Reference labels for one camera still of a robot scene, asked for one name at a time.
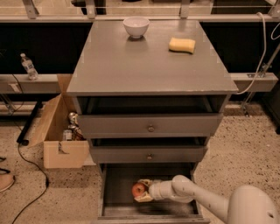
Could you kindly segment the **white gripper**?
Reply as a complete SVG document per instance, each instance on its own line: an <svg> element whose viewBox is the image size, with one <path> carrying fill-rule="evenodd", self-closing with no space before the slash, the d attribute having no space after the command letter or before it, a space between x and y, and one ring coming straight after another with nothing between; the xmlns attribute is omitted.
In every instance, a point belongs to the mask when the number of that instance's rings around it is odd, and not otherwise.
<svg viewBox="0 0 280 224"><path fill-rule="evenodd" d="M153 200L170 200L174 196L172 182L170 180L153 181L151 179L139 179L138 183L149 187L149 193L144 192L142 195L134 198L134 200L139 203L151 202Z"/></svg>

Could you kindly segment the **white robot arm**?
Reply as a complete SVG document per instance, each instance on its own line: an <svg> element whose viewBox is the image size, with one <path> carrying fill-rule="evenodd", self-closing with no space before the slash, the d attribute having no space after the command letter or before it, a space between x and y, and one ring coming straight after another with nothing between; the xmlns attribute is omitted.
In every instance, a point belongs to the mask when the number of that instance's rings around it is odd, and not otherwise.
<svg viewBox="0 0 280 224"><path fill-rule="evenodd" d="M280 224L280 216L270 196L252 185L236 188L226 199L177 175L166 181L139 179L131 191L137 202L173 200L189 203L196 200L225 224Z"/></svg>

